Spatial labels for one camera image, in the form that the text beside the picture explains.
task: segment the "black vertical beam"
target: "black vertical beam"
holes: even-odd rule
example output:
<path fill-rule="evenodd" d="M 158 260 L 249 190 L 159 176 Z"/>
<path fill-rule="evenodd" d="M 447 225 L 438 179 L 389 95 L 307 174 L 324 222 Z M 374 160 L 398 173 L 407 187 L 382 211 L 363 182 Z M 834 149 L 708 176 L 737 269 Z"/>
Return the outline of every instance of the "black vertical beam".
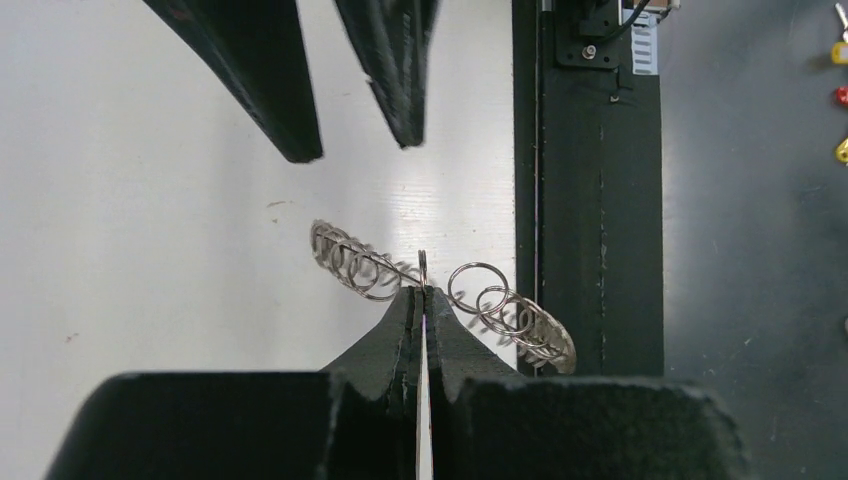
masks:
<path fill-rule="evenodd" d="M 536 299 L 536 20 L 534 0 L 512 2 L 513 116 L 515 121 L 515 280 Z M 519 371 L 535 369 L 519 362 Z"/>
<path fill-rule="evenodd" d="M 517 270 L 537 268 L 536 298 L 573 336 L 577 374 L 662 375 L 659 78 L 630 73 L 629 32 L 618 69 L 558 65 L 558 25 L 540 12 L 538 263 L 517 257 Z"/>

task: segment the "red key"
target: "red key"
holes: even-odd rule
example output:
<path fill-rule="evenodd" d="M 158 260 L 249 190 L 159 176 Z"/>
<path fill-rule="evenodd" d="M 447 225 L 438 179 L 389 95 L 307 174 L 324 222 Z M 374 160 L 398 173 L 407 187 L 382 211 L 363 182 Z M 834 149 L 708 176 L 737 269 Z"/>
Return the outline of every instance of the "red key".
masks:
<path fill-rule="evenodd" d="M 836 89 L 836 100 L 848 107 L 848 87 L 839 87 Z"/>

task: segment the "black bracket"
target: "black bracket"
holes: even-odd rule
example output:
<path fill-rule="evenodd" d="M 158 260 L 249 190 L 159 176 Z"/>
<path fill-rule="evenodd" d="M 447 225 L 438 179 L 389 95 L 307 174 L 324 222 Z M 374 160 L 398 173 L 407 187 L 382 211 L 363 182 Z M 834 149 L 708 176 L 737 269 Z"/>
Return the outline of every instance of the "black bracket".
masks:
<path fill-rule="evenodd" d="M 590 6 L 582 2 L 557 2 L 554 7 L 557 64 L 603 70 L 618 68 L 622 38 L 605 37 L 618 28 L 619 15 L 617 1 L 590 2 Z"/>

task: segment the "yellow key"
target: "yellow key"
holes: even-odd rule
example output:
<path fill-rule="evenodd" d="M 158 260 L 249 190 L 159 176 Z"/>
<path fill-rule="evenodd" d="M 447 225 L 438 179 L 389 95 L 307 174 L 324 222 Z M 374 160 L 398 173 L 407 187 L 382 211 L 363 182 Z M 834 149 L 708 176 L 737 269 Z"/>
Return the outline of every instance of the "yellow key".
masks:
<path fill-rule="evenodd" d="M 837 65 L 848 65 L 848 43 L 839 42 L 830 51 L 830 58 Z"/>
<path fill-rule="evenodd" d="M 836 159 L 848 165 L 848 138 L 836 147 Z"/>

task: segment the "white background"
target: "white background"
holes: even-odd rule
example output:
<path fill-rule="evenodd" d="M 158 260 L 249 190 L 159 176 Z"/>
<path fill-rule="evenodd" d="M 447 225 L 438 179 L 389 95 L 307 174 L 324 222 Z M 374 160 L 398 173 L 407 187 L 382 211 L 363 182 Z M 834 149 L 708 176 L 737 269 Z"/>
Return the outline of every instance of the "white background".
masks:
<path fill-rule="evenodd" d="M 387 305 L 317 268 L 315 218 L 426 248 L 442 285 L 472 260 L 514 276 L 510 2 L 442 2 L 404 152 L 332 2 L 299 4 L 326 151 L 306 166 L 142 2 L 0 0 L 3 478 L 42 475 L 112 374 L 314 370 L 360 338 Z"/>

